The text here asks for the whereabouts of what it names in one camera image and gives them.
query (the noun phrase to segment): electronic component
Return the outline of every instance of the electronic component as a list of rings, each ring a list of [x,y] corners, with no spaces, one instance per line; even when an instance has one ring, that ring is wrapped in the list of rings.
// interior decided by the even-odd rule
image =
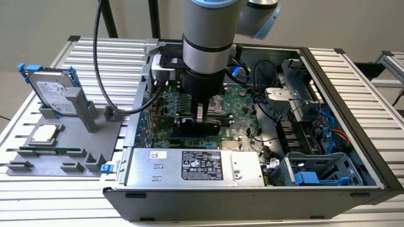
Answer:
[[[44,68],[41,65],[18,64],[18,72],[25,82],[30,85],[44,108],[56,111],[57,117],[61,115],[76,116],[73,103],[65,98],[66,90],[70,87],[81,87],[76,70],[69,67],[66,70]],[[89,102],[82,95],[86,106]]]
[[[58,131],[61,131],[64,126],[61,124],[41,124],[32,135],[32,138],[28,142],[29,146],[54,146],[56,137]]]
[[[221,141],[221,149],[222,150],[240,151],[238,141],[236,141],[236,140],[224,140],[224,141]]]
[[[240,96],[240,97],[245,97],[245,95],[246,95],[245,91],[240,91],[240,92],[238,92],[238,96]]]
[[[246,114],[248,110],[249,110],[249,107],[246,105],[244,105],[244,106],[241,106],[241,110],[242,110],[244,114]]]
[[[153,79],[156,80],[158,78],[158,76],[166,76],[168,75],[168,79],[174,80],[176,79],[176,70],[161,68],[160,60],[161,60],[161,55],[156,54],[153,56],[153,62],[152,62],[152,76],[153,76]]]
[[[137,148],[130,162],[130,187],[262,187],[256,152]]]
[[[222,101],[221,96],[213,96],[212,98],[209,98],[208,114],[225,113],[221,108],[221,101]]]
[[[250,138],[250,128],[246,128],[245,135],[246,135],[246,138]]]

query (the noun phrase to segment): hard drive label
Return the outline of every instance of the hard drive label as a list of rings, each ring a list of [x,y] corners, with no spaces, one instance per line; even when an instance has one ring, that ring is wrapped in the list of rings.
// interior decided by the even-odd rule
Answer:
[[[76,109],[69,100],[65,99],[65,87],[56,82],[36,82],[38,89],[50,108],[61,114],[76,114]]]
[[[221,181],[222,166],[218,151],[182,151],[181,178],[192,181]]]

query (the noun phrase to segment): red cable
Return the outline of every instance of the red cable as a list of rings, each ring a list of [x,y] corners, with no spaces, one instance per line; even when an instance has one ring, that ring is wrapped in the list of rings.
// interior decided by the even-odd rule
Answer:
[[[329,131],[336,131],[336,132],[341,133],[341,135],[346,138],[346,142],[349,143],[349,138],[348,138],[346,134],[341,130],[329,129]]]

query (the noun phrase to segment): white wall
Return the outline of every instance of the white wall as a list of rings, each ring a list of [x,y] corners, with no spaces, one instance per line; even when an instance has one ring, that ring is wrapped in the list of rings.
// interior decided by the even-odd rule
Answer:
[[[70,35],[92,36],[96,0],[0,0],[0,71],[48,66]],[[101,24],[100,37],[106,37]]]
[[[184,1],[160,0],[162,38],[180,39]],[[121,38],[152,36],[146,0],[109,0]],[[282,12],[265,41],[342,48],[356,61],[404,50],[404,0],[280,0]],[[69,35],[92,36],[96,0],[0,0],[0,70],[20,61],[49,64]],[[106,37],[101,23],[100,37]]]

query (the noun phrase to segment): blue latch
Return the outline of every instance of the blue latch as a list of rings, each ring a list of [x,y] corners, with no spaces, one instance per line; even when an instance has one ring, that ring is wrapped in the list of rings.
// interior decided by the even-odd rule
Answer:
[[[41,65],[28,65],[25,70],[26,71],[40,71],[42,69]]]
[[[298,172],[294,174],[296,183],[300,186],[308,185],[345,185],[349,182],[349,177],[341,177],[337,180],[318,180],[316,172]]]
[[[112,174],[112,173],[114,173],[113,169],[114,169],[114,165],[102,164],[102,165],[101,165],[101,168],[100,168],[100,172],[101,172],[102,174]]]

